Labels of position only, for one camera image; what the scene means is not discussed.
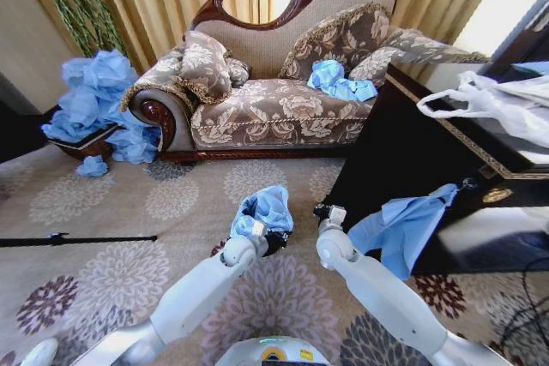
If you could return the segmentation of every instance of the yellow label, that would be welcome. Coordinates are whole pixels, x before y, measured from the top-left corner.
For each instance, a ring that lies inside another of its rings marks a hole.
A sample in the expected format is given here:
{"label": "yellow label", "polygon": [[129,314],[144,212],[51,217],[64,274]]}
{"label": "yellow label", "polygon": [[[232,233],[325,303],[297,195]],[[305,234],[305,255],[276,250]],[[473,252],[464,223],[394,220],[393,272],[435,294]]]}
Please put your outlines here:
{"label": "yellow label", "polygon": [[312,360],[312,353],[306,351],[305,349],[301,349],[301,358],[305,360]]}

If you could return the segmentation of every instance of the carpet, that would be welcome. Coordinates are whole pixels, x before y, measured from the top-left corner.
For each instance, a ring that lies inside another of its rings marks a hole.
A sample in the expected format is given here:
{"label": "carpet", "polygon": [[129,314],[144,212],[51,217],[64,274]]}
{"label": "carpet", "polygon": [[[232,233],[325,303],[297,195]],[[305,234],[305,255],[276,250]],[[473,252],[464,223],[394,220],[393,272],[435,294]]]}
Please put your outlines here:
{"label": "carpet", "polygon": [[[295,232],[288,246],[255,264],[187,340],[168,346],[154,364],[211,365],[232,343],[270,334],[308,340],[334,364],[427,364],[318,263],[311,212],[342,159],[109,164],[104,177],[78,177],[78,162],[48,146],[0,165],[2,237],[159,235],[156,243],[1,249],[1,366],[18,364],[51,336],[61,342],[55,364],[70,364],[110,331],[146,318],[170,285],[222,247],[239,201],[276,183],[290,193]],[[549,364],[538,329],[549,330],[549,321],[534,321],[520,273],[407,283],[454,333],[491,345],[514,364]],[[546,312],[549,274],[529,273],[525,283]]]}

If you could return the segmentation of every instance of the carved wooden frame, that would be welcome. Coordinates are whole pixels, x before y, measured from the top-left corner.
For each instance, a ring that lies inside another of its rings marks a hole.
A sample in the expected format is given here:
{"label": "carved wooden frame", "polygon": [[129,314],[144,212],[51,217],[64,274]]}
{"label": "carved wooden frame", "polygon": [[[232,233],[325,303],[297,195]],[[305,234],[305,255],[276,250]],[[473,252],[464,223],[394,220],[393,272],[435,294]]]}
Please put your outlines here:
{"label": "carved wooden frame", "polygon": [[[238,27],[252,30],[272,30],[281,27],[297,16],[312,0],[290,0],[282,14],[273,21],[263,24],[253,24],[240,21],[229,15],[223,8],[223,0],[208,0],[198,10],[189,29],[194,29],[203,21],[227,21]],[[142,102],[141,110],[144,117],[162,129],[160,142],[160,158],[173,162],[194,162],[205,159],[294,159],[309,157],[340,157],[347,156],[353,145],[343,147],[325,147],[315,149],[245,149],[245,150],[196,150],[191,152],[167,152],[166,148],[173,142],[175,136],[175,118],[170,110],[157,100],[148,99]]]}
{"label": "carved wooden frame", "polygon": [[228,21],[235,26],[244,27],[252,30],[271,30],[276,29],[287,24],[291,19],[297,16],[312,0],[290,0],[290,3],[284,9],[282,14],[270,21],[263,24],[247,23],[240,21],[235,17],[229,15],[225,9],[223,9],[223,0],[207,0],[206,3],[198,10],[195,18],[191,22],[189,29],[194,29],[199,23],[203,21]]}

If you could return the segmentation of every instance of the wire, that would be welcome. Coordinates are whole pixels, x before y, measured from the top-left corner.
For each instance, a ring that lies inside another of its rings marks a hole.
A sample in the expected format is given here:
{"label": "wire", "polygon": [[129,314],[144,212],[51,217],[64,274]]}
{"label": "wire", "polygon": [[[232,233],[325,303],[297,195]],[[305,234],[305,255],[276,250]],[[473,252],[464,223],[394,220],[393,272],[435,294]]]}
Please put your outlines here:
{"label": "wire", "polygon": [[[532,266],[534,266],[537,263],[540,263],[541,261],[549,261],[549,257],[542,257],[542,258],[539,258],[539,259],[535,259],[535,260],[529,262],[524,267],[524,269],[522,270],[522,289],[524,290],[524,294],[526,295],[526,297],[528,299],[528,304],[530,305],[530,307],[515,312],[515,314],[511,318],[511,320],[507,323],[507,325],[504,329],[504,332],[502,333],[502,337],[499,340],[499,346],[502,348],[502,350],[505,347],[505,342],[508,340],[508,338],[510,338],[510,336],[514,332],[516,332],[517,330],[519,330],[522,327],[525,327],[527,325],[535,323],[535,326],[537,326],[537,329],[540,333],[541,339],[543,340],[543,343],[545,344],[545,346],[547,348],[547,351],[549,351],[549,339],[547,338],[546,333],[543,330],[543,326],[541,326],[541,324],[540,324],[541,316],[546,315],[547,313],[549,313],[549,309],[538,312],[539,306],[541,306],[543,303],[549,301],[549,296],[543,297],[541,300],[539,300],[539,302],[534,303],[534,300],[532,299],[532,295],[530,294],[530,291],[528,290],[528,283],[527,283],[528,271],[530,270],[530,268]],[[519,326],[512,327],[513,324],[515,323],[516,319],[518,318],[518,316],[522,315],[522,314],[525,314],[527,312],[534,312],[534,318],[531,319],[531,320],[528,320],[525,323],[522,323]]]}

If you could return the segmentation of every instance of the blue cloth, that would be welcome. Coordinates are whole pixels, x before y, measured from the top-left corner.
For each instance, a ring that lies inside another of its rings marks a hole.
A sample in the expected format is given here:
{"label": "blue cloth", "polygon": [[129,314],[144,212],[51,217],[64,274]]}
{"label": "blue cloth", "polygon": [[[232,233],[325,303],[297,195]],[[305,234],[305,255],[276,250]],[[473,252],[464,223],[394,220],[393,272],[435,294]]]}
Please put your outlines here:
{"label": "blue cloth", "polygon": [[87,156],[76,168],[76,173],[84,177],[99,177],[107,173],[109,168],[101,156]]}
{"label": "blue cloth", "polygon": [[115,123],[124,127],[106,140],[114,146],[115,160],[134,164],[154,160],[158,128],[140,122],[130,111],[118,111],[124,91],[137,80],[122,53],[115,49],[99,51],[94,58],[71,59],[63,64],[62,77],[69,91],[59,99],[61,110],[51,123],[42,125],[46,136],[77,143]]}
{"label": "blue cloth", "polygon": [[543,75],[543,76],[549,75],[549,61],[513,63],[513,66],[519,70],[535,72],[538,75]]}
{"label": "blue cloth", "polygon": [[232,221],[231,237],[249,237],[256,220],[265,224],[268,232],[293,230],[292,215],[288,209],[288,191],[284,186],[269,186],[246,197]]}
{"label": "blue cloth", "polygon": [[307,86],[321,89],[332,98],[364,102],[377,95],[371,81],[350,81],[344,78],[345,70],[336,60],[324,60],[312,65]]}
{"label": "blue cloth", "polygon": [[348,234],[354,248],[363,254],[381,248],[383,265],[400,279],[407,279],[456,194],[457,186],[450,183],[428,196],[388,201],[380,212],[351,228]]}

